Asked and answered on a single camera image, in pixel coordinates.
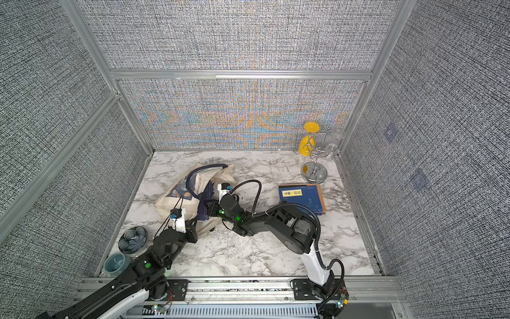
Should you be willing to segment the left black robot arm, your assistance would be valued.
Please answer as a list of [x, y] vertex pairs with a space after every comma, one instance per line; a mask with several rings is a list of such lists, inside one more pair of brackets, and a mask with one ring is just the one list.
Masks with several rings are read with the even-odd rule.
[[102, 288], [79, 303], [49, 315], [43, 312], [38, 318], [117, 318], [130, 308], [146, 300], [184, 301], [189, 281], [169, 280], [169, 270], [187, 243], [197, 242], [194, 226], [185, 232], [174, 229], [162, 231], [146, 252], [133, 260], [125, 270]]

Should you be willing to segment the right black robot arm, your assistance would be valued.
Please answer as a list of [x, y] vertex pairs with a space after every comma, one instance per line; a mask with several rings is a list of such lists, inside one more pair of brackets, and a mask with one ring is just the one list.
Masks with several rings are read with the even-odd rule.
[[235, 196], [205, 202], [207, 215], [232, 223], [231, 230], [242, 237], [269, 232], [287, 249], [299, 255], [307, 271], [304, 292], [325, 302], [339, 297], [347, 299], [345, 267], [339, 259], [325, 265], [318, 246], [321, 228], [316, 215], [297, 203], [281, 202], [263, 213], [248, 213]]

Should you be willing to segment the cream canvas tote bag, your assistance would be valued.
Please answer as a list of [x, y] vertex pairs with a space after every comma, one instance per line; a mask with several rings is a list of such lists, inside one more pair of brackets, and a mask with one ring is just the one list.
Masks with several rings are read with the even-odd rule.
[[220, 223], [218, 217], [211, 217], [208, 221], [197, 220], [198, 197], [209, 182], [214, 183], [213, 199], [219, 199], [217, 193], [219, 183], [230, 183], [231, 186], [235, 186], [236, 181], [232, 176], [232, 169], [232, 166], [225, 163], [213, 163], [205, 166], [197, 164], [155, 202], [155, 208], [161, 220], [169, 224], [171, 210], [184, 208], [186, 209], [185, 224], [196, 221], [199, 236], [214, 230]]

